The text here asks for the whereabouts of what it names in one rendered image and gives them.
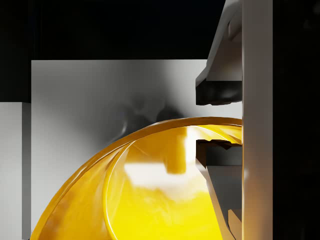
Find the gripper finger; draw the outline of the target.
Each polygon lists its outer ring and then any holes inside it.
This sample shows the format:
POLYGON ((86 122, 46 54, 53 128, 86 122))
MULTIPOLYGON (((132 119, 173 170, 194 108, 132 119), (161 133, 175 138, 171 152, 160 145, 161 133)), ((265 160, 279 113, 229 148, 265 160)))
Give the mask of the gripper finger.
POLYGON ((242 145, 199 139, 195 146, 222 239, 242 240, 242 145))
POLYGON ((196 104, 242 101, 242 0, 225 0, 206 66, 195 80, 196 104))

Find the yellow bowl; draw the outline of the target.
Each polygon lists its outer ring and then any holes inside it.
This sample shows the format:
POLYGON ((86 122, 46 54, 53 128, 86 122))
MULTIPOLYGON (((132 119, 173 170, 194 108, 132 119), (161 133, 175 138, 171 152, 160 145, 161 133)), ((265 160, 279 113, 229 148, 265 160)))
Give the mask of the yellow bowl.
POLYGON ((154 123, 98 152, 61 186, 30 240, 235 240, 206 148, 242 147, 242 120, 154 123))

